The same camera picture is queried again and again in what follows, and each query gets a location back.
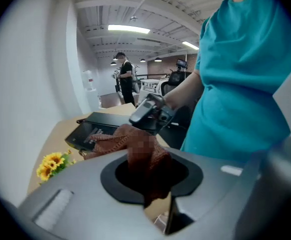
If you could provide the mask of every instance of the person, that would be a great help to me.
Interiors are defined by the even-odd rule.
[[[290,134],[273,94],[291,73],[291,20],[278,0],[224,0],[202,25],[193,73],[173,109],[201,98],[184,152],[247,162]]]
[[[132,103],[135,106],[135,99],[132,94],[132,64],[123,52],[118,52],[116,58],[122,64],[119,80],[124,102],[126,104]]]

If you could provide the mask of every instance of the black cap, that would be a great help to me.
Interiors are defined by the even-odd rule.
[[[117,54],[116,54],[116,57],[118,58],[118,56],[126,56],[124,52],[122,51],[119,51]]]

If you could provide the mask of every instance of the man in black shirt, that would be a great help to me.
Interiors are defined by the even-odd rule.
[[[118,52],[116,58],[122,63],[119,79],[124,102],[132,103],[135,106],[135,99],[132,95],[132,64],[123,52]]]

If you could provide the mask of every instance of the fluorescent light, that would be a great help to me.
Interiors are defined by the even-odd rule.
[[[192,49],[199,50],[199,47],[193,45],[192,43],[189,43],[189,42],[183,42],[183,44],[186,45],[186,46],[191,47]]]
[[[137,27],[137,26],[125,26],[125,25],[109,25],[108,30],[121,30],[121,31],[131,31],[143,34],[148,34],[150,29]]]

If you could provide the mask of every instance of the brown cloth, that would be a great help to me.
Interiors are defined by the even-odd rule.
[[[93,152],[85,160],[128,149],[127,187],[143,194],[144,206],[155,199],[164,199],[171,189],[172,158],[155,136],[128,124],[121,125],[113,135],[95,134]]]

